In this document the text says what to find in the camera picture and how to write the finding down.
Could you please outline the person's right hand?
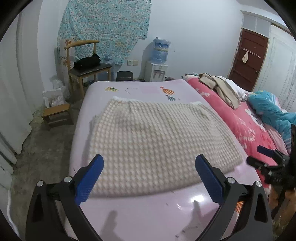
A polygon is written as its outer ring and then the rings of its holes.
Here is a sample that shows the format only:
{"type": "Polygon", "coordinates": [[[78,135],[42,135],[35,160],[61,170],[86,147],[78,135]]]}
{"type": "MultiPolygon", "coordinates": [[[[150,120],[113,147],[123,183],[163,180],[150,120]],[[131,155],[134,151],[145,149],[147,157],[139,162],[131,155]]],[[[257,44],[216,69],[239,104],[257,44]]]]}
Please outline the person's right hand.
{"type": "Polygon", "coordinates": [[[278,193],[275,188],[271,186],[270,193],[268,196],[268,204],[271,210],[274,210],[278,206],[278,193]]]}

